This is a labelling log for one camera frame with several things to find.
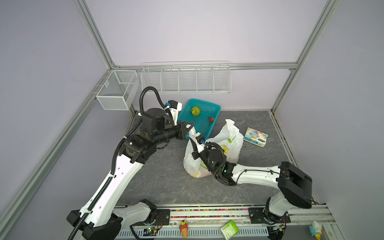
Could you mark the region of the white plastic bag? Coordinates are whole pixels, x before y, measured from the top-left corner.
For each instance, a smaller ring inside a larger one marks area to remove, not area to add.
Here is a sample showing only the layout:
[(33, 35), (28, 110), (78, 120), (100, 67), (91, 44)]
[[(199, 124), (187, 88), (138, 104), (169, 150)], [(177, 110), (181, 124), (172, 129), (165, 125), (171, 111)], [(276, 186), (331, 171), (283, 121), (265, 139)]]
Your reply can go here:
[[(226, 160), (229, 163), (236, 164), (239, 160), (241, 148), (243, 147), (244, 136), (240, 133), (239, 128), (235, 126), (233, 120), (226, 119), (226, 124), (222, 127), (220, 132), (215, 137), (207, 139), (207, 143), (215, 143), (219, 145), (226, 156)], [(199, 154), (199, 157), (194, 159), (193, 153), (197, 147), (198, 145), (194, 145), (192, 141), (188, 141), (183, 165), (187, 173), (192, 177), (204, 178), (212, 174), (208, 170), (208, 164), (212, 163), (208, 160), (209, 151), (213, 150), (216, 152), (217, 148), (210, 146), (207, 150), (203, 149)]]

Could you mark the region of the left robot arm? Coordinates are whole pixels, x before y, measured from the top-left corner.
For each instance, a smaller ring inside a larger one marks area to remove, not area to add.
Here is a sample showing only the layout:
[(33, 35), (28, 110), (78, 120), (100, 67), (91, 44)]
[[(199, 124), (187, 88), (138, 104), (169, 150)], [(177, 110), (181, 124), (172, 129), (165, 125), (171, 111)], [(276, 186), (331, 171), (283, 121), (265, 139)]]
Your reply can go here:
[(67, 221), (73, 226), (69, 239), (82, 231), (85, 240), (113, 240), (121, 229), (137, 223), (153, 224), (159, 219), (157, 206), (148, 200), (116, 210), (117, 201), (129, 182), (145, 165), (159, 144), (171, 140), (185, 140), (192, 123), (179, 121), (182, 104), (177, 101), (163, 103), (155, 87), (143, 89), (139, 98), (138, 122), (116, 147), (111, 170), (91, 199), (80, 209), (71, 211)]

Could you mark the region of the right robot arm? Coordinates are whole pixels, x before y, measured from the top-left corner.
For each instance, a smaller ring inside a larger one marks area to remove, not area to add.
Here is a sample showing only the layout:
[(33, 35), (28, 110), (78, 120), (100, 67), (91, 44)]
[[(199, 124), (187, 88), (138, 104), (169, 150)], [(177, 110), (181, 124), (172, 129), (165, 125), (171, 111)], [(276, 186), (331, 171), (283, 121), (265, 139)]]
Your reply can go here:
[(249, 167), (230, 163), (224, 150), (213, 142), (198, 136), (190, 140), (195, 160), (202, 160), (208, 171), (226, 186), (254, 184), (278, 189), (279, 192), (267, 199), (263, 208), (249, 210), (254, 224), (274, 225), (290, 223), (288, 211), (293, 208), (312, 207), (312, 178), (289, 162), (273, 167)]

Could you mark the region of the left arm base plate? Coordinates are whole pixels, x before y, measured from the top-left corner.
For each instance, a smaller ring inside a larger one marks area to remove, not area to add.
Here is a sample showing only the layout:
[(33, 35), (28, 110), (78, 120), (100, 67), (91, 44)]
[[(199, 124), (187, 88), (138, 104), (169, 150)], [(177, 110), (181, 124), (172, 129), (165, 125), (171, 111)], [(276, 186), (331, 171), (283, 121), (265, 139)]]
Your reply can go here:
[(170, 209), (156, 209), (146, 220), (138, 222), (134, 226), (168, 226), (171, 219), (170, 213)]

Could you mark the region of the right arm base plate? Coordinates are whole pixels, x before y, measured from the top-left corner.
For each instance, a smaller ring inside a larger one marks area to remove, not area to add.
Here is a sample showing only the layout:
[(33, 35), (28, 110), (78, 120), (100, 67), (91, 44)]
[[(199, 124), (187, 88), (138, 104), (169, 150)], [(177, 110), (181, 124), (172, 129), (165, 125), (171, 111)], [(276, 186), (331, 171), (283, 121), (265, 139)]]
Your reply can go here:
[(275, 225), (291, 223), (291, 219), (288, 212), (284, 213), (283, 216), (279, 217), (269, 212), (266, 213), (265, 208), (262, 207), (249, 208), (248, 211), (252, 224)]

